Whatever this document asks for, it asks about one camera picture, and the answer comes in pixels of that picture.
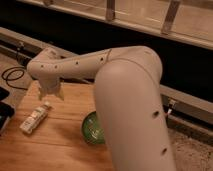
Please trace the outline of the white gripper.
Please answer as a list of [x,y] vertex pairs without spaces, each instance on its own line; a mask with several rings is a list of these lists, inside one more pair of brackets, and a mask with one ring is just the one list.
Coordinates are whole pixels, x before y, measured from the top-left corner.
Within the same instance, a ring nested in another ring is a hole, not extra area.
[[47,94],[55,94],[61,100],[64,100],[64,94],[61,90],[61,82],[59,78],[41,78],[38,80],[40,87],[38,99],[41,101]]

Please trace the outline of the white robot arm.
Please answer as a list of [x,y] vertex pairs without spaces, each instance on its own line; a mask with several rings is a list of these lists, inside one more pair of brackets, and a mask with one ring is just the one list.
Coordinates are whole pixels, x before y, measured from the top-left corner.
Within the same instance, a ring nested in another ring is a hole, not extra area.
[[46,48],[27,71],[39,81],[41,96],[62,97],[62,78],[94,80],[96,113],[116,171],[176,171],[154,50],[128,46],[62,59]]

